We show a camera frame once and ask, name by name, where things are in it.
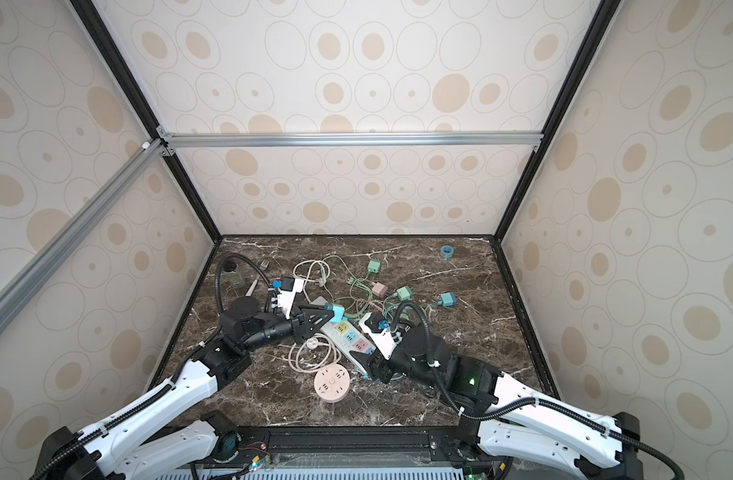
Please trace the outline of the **teal charger plug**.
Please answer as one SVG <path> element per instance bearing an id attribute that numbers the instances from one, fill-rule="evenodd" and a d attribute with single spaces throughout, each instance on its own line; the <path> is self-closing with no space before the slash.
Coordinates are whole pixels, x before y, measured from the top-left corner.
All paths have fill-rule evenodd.
<path id="1" fill-rule="evenodd" d="M 458 303 L 457 296 L 453 292 L 443 293 L 438 301 L 438 306 L 453 307 Z"/>

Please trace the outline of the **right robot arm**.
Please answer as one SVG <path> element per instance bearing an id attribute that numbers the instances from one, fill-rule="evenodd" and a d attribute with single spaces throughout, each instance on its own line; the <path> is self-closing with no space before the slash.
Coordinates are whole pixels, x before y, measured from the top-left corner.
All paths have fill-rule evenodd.
<path id="1" fill-rule="evenodd" d="M 376 349 L 354 354 L 372 380 L 398 375 L 430 386 L 460 417 L 458 442 L 492 457 L 541 464 L 578 479 L 642 479 L 648 455 L 682 479 L 668 455 L 644 444 L 640 421 L 621 412 L 596 414 L 542 394 L 474 357 L 458 355 L 432 332 L 424 310 L 404 301 L 393 317 L 358 322 Z"/>

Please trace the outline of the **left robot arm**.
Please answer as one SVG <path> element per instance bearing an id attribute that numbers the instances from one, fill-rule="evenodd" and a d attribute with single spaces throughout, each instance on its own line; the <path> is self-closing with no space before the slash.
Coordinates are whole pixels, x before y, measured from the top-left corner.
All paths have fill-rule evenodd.
<path id="1" fill-rule="evenodd" d="M 304 280 L 270 280 L 266 300 L 240 296 L 230 306 L 216 292 L 218 328 L 188 354 L 172 376 L 128 406 L 78 432 L 62 427 L 40 450 L 36 479 L 154 479 L 178 466 L 211 455 L 234 454 L 238 433 L 222 415 L 200 420 L 173 434 L 154 434 L 202 400 L 229 386 L 252 364 L 252 352 L 284 338 L 303 344 L 342 308 L 300 303 Z"/>

